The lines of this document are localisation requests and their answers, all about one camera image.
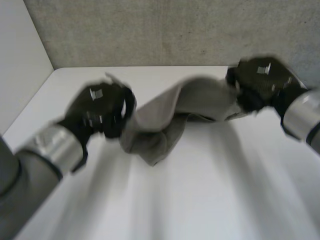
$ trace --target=towel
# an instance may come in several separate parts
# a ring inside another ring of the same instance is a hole
[[[175,147],[187,121],[212,123],[245,116],[237,94],[225,80],[207,76],[182,80],[133,113],[120,145],[154,166]]]

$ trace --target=white tabletop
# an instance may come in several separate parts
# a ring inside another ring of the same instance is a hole
[[[108,72],[138,107],[194,75],[223,66],[87,67],[53,72],[5,133],[16,149],[62,116],[83,85]],[[266,109],[222,123],[188,123],[154,167],[95,136],[87,166],[63,179],[18,240],[295,240],[320,236],[320,158],[286,137]]]

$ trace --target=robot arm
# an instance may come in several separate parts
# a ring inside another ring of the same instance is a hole
[[[274,107],[284,132],[320,154],[320,90],[307,89],[274,57],[241,60],[229,68],[226,80],[239,88],[238,103],[245,111]]]
[[[63,120],[40,130],[15,155],[0,137],[1,240],[12,239],[63,177],[86,164],[86,145],[93,134],[120,137],[135,104],[125,86],[90,85],[75,98]]]

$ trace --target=white wall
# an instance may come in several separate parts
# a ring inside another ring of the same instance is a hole
[[[0,0],[0,134],[52,72],[23,0]]]

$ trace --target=concrete wall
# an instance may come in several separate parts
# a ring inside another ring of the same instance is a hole
[[[319,83],[319,0],[24,0],[53,66],[230,65],[279,55]]]
[[[52,72],[23,0],[0,0],[0,134]]]

